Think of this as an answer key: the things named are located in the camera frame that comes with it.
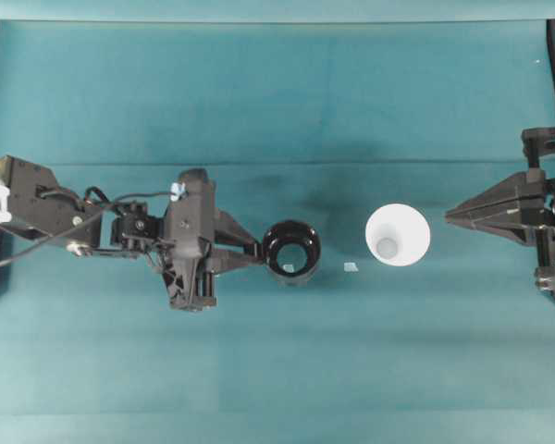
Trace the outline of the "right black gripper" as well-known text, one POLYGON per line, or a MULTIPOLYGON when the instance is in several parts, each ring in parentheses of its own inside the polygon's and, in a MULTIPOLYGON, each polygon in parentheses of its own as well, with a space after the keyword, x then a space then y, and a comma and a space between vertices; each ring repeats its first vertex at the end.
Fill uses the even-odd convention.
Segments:
POLYGON ((528 171, 512 174, 458 204, 446 212, 446 222, 521 245, 532 245, 535 241, 536 286, 543 291, 555 291, 555 179, 547 177, 545 170, 541 168, 541 158, 555 154, 555 127, 525 129, 521 139, 528 171), (539 197, 536 205, 537 221, 532 228, 521 224, 518 216, 509 216, 506 212, 476 212, 536 197, 539 197))

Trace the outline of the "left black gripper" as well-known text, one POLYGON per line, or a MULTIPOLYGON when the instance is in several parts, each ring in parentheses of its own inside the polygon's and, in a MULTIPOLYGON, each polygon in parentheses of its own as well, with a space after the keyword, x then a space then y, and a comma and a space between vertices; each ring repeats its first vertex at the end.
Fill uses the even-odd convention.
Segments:
POLYGON ((161 241, 164 281, 175 310, 216 306, 213 275, 265 263, 258 240, 229 213, 216 209, 215 193, 203 168, 181 172, 171 185, 161 241), (214 241, 243 251, 217 248, 214 241))

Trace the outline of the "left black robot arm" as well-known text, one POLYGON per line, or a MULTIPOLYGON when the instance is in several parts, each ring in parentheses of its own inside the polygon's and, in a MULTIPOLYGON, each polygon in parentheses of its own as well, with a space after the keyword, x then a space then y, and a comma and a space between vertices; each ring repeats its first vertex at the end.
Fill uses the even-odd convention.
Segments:
MULTIPOLYGON (((0 240, 4 233, 51 244, 77 257, 145 257, 165 282, 171 308, 216 306, 215 276, 260 265, 263 248, 216 207, 216 185, 202 168, 181 172, 162 193, 162 216, 148 212, 147 193, 109 199, 97 187, 84 195, 59 185, 53 172, 23 159, 0 158, 0 240)), ((0 259, 0 267, 23 255, 0 259)))

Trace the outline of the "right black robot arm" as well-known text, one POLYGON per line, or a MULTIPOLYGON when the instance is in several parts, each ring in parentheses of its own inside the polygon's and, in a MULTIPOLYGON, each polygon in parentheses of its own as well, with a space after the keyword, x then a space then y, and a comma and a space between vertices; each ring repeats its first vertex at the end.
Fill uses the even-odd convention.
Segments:
POLYGON ((445 221, 534 247, 535 285, 555 301, 555 127, 525 129, 521 140, 527 170, 450 209, 445 221))

